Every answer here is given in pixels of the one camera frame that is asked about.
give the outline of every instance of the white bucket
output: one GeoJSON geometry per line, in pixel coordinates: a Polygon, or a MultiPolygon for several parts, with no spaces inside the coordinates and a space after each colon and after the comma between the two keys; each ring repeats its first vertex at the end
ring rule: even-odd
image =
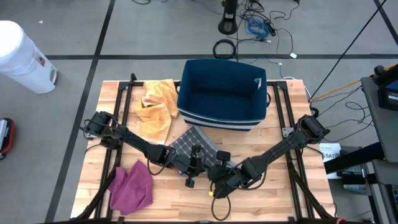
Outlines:
{"type": "Polygon", "coordinates": [[[0,73],[41,94],[55,88],[58,70],[18,24],[0,21],[0,73]]]}

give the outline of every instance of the blue storage bin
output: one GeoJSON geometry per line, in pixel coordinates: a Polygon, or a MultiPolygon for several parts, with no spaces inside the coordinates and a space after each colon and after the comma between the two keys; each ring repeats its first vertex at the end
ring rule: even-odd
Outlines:
{"type": "Polygon", "coordinates": [[[188,124],[250,131],[266,118],[266,71],[229,60],[189,60],[177,107],[188,124]]]}

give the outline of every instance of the pink cloth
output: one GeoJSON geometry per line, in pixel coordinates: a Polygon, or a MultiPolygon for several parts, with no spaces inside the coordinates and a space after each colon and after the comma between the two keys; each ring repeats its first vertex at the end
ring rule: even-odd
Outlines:
{"type": "Polygon", "coordinates": [[[127,174],[122,167],[116,168],[116,175],[109,190],[111,208],[128,215],[153,203],[153,180],[147,166],[138,160],[127,174]]]}

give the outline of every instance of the gray floor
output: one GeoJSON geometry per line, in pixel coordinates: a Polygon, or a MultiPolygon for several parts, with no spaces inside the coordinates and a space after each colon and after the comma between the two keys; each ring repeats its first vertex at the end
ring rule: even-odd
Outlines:
{"type": "MultiPolygon", "coordinates": [[[[13,0],[0,1],[0,20],[19,23],[27,35],[46,55],[93,55],[110,0],[13,0]]],[[[221,1],[203,0],[217,12],[221,1]]],[[[266,14],[271,10],[289,11],[291,0],[261,0],[266,14]]],[[[384,6],[392,25],[398,29],[397,0],[384,6]]],[[[373,0],[305,0],[289,21],[274,22],[288,29],[294,38],[294,53],[341,54],[365,22],[376,10],[373,0]]],[[[101,55],[168,55],[211,54],[216,41],[225,38],[217,31],[220,16],[203,5],[191,1],[153,0],[139,6],[130,0],[116,0],[104,40],[101,55]]],[[[290,52],[290,37],[280,32],[280,54],[290,52]]],[[[243,29],[239,38],[251,37],[243,29]]],[[[271,43],[243,43],[241,54],[275,54],[277,39],[271,43]]],[[[377,14],[348,54],[396,54],[398,46],[386,23],[377,14]]],[[[84,107],[84,118],[96,108],[103,80],[127,80],[134,72],[139,79],[181,78],[186,60],[99,60],[93,83],[84,107]]],[[[282,63],[283,76],[303,79],[311,93],[332,68],[335,59],[290,59],[282,63]]],[[[1,223],[43,222],[65,155],[73,122],[89,73],[91,60],[53,60],[61,71],[56,89],[45,95],[35,95],[9,78],[0,76],[0,117],[16,121],[14,148],[0,162],[1,223]]],[[[318,95],[370,75],[376,65],[392,65],[395,59],[344,59],[324,84],[318,95]]],[[[266,60],[253,65],[265,68],[268,79],[279,78],[279,68],[266,60]]],[[[335,100],[314,103],[321,111],[335,100]]],[[[366,106],[358,91],[347,101],[366,106]]],[[[325,126],[344,119],[360,119],[360,111],[345,108],[344,101],[320,117],[325,126]]],[[[345,123],[331,129],[329,140],[342,138],[364,127],[345,123]]],[[[377,141],[370,127],[340,143],[365,146],[377,141]]],[[[73,150],[65,187],[58,206],[56,220],[67,220],[72,209],[86,141],[79,135],[73,150]]],[[[346,218],[369,210],[367,198],[344,190],[338,181],[330,182],[338,215],[346,218]]],[[[367,218],[369,214],[355,217],[367,218]]]]}

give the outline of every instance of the wooden table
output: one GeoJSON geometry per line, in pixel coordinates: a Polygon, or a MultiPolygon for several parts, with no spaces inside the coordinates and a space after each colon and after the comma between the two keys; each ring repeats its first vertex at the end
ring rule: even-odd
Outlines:
{"type": "MultiPolygon", "coordinates": [[[[294,119],[295,122],[297,122],[303,115],[310,114],[303,81],[289,80],[287,84],[294,119]]],[[[118,85],[119,81],[103,82],[96,109],[97,111],[113,113],[118,85]]],[[[235,162],[240,162],[247,157],[260,155],[282,140],[279,117],[273,94],[274,90],[272,87],[268,88],[268,92],[272,97],[272,102],[267,109],[266,119],[257,125],[255,129],[248,133],[240,133],[221,129],[202,128],[203,132],[207,134],[220,149],[229,151],[232,154],[231,160],[235,162]]],[[[284,110],[285,123],[288,125],[289,120],[287,118],[283,93],[281,90],[279,91],[284,110]]],[[[145,91],[141,86],[132,88],[132,97],[127,120],[128,128],[138,135],[140,135],[141,131],[141,121],[134,113],[134,105],[138,103],[138,100],[144,93],[145,91]]],[[[123,114],[125,99],[126,91],[124,91],[122,97],[119,118],[121,118],[123,114]]],[[[166,145],[176,140],[189,128],[190,126],[184,123],[181,116],[173,120],[166,145]]],[[[88,147],[98,143],[99,140],[92,140],[88,143],[88,147]]],[[[99,189],[105,152],[106,150],[102,147],[95,147],[87,152],[71,217],[79,215],[99,189]]],[[[113,152],[112,161],[114,161],[115,155],[116,152],[113,152]]],[[[121,167],[130,171],[130,168],[138,159],[143,162],[146,161],[142,153],[125,144],[123,146],[121,167]]],[[[304,150],[303,161],[310,190],[325,209],[330,214],[334,214],[335,208],[322,162],[322,156],[317,152],[307,149],[304,150]]],[[[160,169],[160,167],[153,164],[150,166],[152,170],[160,169]]],[[[153,176],[153,179],[154,203],[136,213],[126,216],[126,221],[161,222],[215,220],[210,211],[210,205],[213,199],[208,193],[210,190],[210,182],[205,174],[196,178],[194,189],[185,187],[185,178],[179,176],[176,170],[165,169],[160,175],[153,176]]],[[[303,216],[306,217],[307,211],[305,209],[304,197],[299,187],[298,192],[303,216]]],[[[255,191],[236,190],[229,196],[231,199],[232,211],[226,221],[286,221],[287,217],[295,216],[285,157],[281,157],[269,165],[266,182],[260,189],[255,191]]],[[[102,217],[105,217],[108,199],[109,192],[107,192],[104,197],[105,203],[103,204],[101,212],[102,217]]],[[[216,215],[218,217],[223,217],[227,211],[227,201],[223,199],[216,200],[216,215]]],[[[114,211],[113,220],[117,220],[118,217],[119,212],[114,211]]]]}

